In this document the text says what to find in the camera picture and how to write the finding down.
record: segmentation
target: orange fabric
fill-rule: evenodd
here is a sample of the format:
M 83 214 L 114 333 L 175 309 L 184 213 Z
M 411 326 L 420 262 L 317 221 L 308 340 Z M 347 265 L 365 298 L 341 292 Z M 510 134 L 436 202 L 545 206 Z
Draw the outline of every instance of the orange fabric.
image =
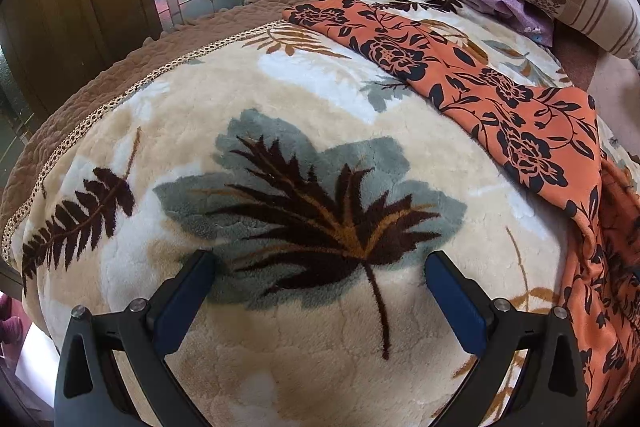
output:
M 361 1 L 319 0 L 283 16 L 409 83 L 575 221 L 562 297 L 582 355 L 590 425 L 599 425 L 640 358 L 640 282 L 630 270 L 640 261 L 640 204 L 600 151 L 593 99 L 577 87 L 519 86 L 429 26 Z

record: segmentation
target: metal screw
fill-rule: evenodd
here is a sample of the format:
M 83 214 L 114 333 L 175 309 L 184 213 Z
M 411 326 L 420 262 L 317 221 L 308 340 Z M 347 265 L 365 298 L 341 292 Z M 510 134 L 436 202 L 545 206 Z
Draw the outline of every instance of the metal screw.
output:
M 86 313 L 86 307 L 82 306 L 82 304 L 78 304 L 71 310 L 71 316 L 75 319 L 81 319 Z
M 133 299 L 129 303 L 129 310 L 132 312 L 141 312 L 146 308 L 146 299 Z
M 568 317 L 566 310 L 562 308 L 562 306 L 556 306 L 554 308 L 554 315 L 559 319 L 565 319 Z
M 511 303 L 507 299 L 495 299 L 494 301 L 495 309 L 499 312 L 508 312 L 511 309 Z

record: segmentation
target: cream blanket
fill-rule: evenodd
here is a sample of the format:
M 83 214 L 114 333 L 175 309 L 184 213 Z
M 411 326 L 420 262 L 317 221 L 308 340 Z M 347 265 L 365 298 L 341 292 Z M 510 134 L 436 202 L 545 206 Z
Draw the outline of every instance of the cream blanket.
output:
M 471 9 L 395 3 L 519 83 L 568 85 L 544 49 Z M 25 307 L 60 347 L 74 305 L 120 311 L 211 250 L 220 275 L 167 360 L 212 425 L 428 425 L 472 365 L 424 285 L 436 248 L 492 298 L 544 313 L 557 299 L 561 212 L 323 36 L 270 23 L 113 105 L 68 140 L 12 236 Z

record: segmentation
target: purple fabric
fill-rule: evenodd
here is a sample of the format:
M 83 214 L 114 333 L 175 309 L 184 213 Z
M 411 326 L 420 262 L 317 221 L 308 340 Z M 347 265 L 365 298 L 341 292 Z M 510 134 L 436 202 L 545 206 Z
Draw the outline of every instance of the purple fabric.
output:
M 461 0 L 480 13 L 493 15 L 537 44 L 553 45 L 554 21 L 523 0 Z

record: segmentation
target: blue gripper pad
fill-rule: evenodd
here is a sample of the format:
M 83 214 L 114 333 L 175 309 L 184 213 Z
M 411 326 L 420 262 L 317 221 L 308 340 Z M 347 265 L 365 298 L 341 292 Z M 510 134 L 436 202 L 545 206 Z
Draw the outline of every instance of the blue gripper pad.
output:
M 486 349 L 484 318 L 441 259 L 431 254 L 424 263 L 427 287 L 467 353 L 481 357 Z
M 211 289 L 214 276 L 213 255 L 201 256 L 158 315 L 154 324 L 153 344 L 160 357 L 178 350 Z

